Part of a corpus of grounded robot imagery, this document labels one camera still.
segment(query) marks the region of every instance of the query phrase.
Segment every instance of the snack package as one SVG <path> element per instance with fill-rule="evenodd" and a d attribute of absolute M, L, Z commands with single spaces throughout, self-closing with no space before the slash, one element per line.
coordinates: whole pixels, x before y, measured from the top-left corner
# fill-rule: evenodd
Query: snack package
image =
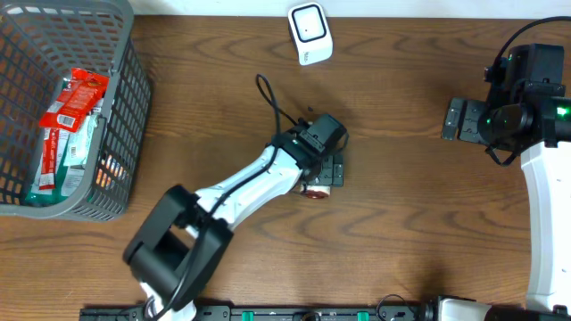
<path fill-rule="evenodd" d="M 57 164 L 57 140 L 59 129 L 46 129 L 44 131 L 44 150 L 42 151 L 41 173 L 39 176 L 39 190 L 53 190 L 55 188 L 55 169 Z"/>
<path fill-rule="evenodd" d="M 39 121 L 39 126 L 76 133 L 86 115 L 103 97 L 108 83 L 106 76 L 72 68 L 71 80 Z"/>
<path fill-rule="evenodd" d="M 62 185 L 59 188 L 60 200 L 65 200 L 78 188 L 86 171 L 80 166 L 66 167 Z"/>
<path fill-rule="evenodd" d="M 87 163 L 87 154 L 89 153 L 91 138 L 96 126 L 97 116 L 86 116 L 86 120 L 83 122 L 83 125 L 81 125 L 78 132 L 70 134 L 67 155 L 63 165 L 76 166 L 85 165 Z"/>
<path fill-rule="evenodd" d="M 65 155 L 66 144 L 68 143 L 68 138 L 70 133 L 65 130 L 59 129 L 44 129 L 44 131 L 49 135 L 52 130 L 59 131 L 58 141 L 57 141 L 57 154 L 55 157 L 55 183 L 58 186 L 58 174 L 62 171 L 63 162 L 62 158 Z M 42 176 L 42 163 L 37 167 L 36 175 L 34 176 L 34 182 L 32 183 L 28 194 L 26 195 L 26 202 L 38 205 L 49 205 L 55 204 L 59 201 L 58 192 L 56 189 L 43 189 L 40 190 L 40 178 Z"/>

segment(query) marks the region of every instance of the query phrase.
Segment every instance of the wooden table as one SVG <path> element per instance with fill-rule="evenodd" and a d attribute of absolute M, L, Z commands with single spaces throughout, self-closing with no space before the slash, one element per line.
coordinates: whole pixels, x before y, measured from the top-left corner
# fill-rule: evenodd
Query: wooden table
<path fill-rule="evenodd" d="M 106 224 L 0 218 L 1 318 L 77 320 L 87 305 L 143 300 L 121 253 L 154 204 L 174 184 L 195 190 L 229 177 L 269 141 L 258 72 L 290 114 L 329 112 L 349 129 L 345 187 L 324 201 L 287 195 L 248 218 L 205 298 L 362 306 L 387 293 L 448 293 L 522 303 L 523 174 L 440 131 L 453 96 L 485 98 L 483 67 L 525 22 L 329 23 L 333 57 L 301 67 L 283 18 L 137 17 L 132 37 L 155 89 L 130 208 Z M 517 43 L 569 46 L 564 27 Z"/>

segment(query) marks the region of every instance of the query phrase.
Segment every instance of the red snack package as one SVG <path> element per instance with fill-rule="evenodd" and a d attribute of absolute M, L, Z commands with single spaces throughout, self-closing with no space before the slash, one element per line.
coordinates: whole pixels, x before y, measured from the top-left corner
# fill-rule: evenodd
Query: red snack package
<path fill-rule="evenodd" d="M 77 132 L 87 113 L 103 97 L 108 83 L 106 76 L 72 68 L 70 83 L 46 111 L 39 126 Z"/>
<path fill-rule="evenodd" d="M 59 129 L 46 129 L 44 133 L 44 153 L 42 155 L 42 174 L 39 177 L 39 190 L 55 188 L 55 159 Z"/>

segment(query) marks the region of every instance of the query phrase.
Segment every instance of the gray plastic basket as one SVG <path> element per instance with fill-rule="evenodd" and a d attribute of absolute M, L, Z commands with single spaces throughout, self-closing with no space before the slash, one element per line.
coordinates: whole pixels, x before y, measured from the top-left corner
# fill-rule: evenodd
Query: gray plastic basket
<path fill-rule="evenodd" d="M 127 208 L 151 101 L 127 0 L 2 1 L 0 215 L 107 221 Z M 110 77 L 85 175 L 64 202 L 24 206 L 43 146 L 37 123 L 79 67 Z"/>

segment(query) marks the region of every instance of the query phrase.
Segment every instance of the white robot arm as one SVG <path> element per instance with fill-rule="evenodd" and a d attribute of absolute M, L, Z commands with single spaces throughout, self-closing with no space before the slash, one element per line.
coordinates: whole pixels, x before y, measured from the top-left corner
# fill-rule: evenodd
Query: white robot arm
<path fill-rule="evenodd" d="M 570 320 L 571 309 L 571 99 L 561 85 L 564 51 L 556 45 L 503 46 L 485 81 L 492 83 L 486 102 L 454 98 L 443 138 L 484 144 L 492 159 L 508 166 L 521 156 L 530 203 L 532 267 L 527 309 L 506 309 L 453 297 L 424 304 L 424 320 Z M 496 150 L 512 152 L 500 161 Z"/>
<path fill-rule="evenodd" d="M 210 280 L 233 231 L 270 200 L 291 191 L 301 182 L 304 190 L 343 185 L 343 158 L 337 143 L 348 134 L 330 115 L 315 122 L 299 119 L 281 133 L 275 97 L 260 88 L 277 116 L 277 132 L 261 156 L 232 177 L 212 187 L 189 193 L 174 186 L 159 200 L 123 253 L 149 300 L 149 320 L 189 321 L 196 309 L 194 298 Z M 188 248 L 170 228 L 186 230 L 195 239 Z"/>
<path fill-rule="evenodd" d="M 558 148 L 547 148 L 544 143 L 538 143 L 521 154 L 532 230 L 532 269 L 526 307 L 528 311 L 550 317 L 558 306 L 571 307 L 570 165 L 571 143 L 567 142 L 560 142 Z M 438 320 L 485 321 L 494 312 L 492 308 L 471 300 L 443 298 L 438 301 Z"/>

